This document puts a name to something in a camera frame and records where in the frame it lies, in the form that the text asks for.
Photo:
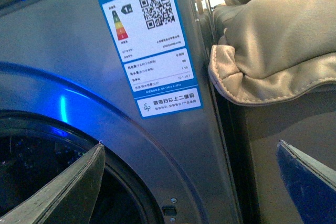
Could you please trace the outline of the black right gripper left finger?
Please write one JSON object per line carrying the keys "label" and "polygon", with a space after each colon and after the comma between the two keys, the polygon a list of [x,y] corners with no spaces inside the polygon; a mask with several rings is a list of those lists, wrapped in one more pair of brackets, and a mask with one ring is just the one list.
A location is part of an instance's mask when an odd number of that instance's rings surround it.
{"label": "black right gripper left finger", "polygon": [[89,223],[106,164],[98,143],[42,189],[1,216],[1,223]]}

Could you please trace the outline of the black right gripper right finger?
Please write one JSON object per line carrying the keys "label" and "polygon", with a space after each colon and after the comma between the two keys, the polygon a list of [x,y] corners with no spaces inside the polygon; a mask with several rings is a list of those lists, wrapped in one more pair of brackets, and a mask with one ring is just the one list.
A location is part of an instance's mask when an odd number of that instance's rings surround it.
{"label": "black right gripper right finger", "polygon": [[304,223],[335,223],[335,170],[281,140],[282,181]]}

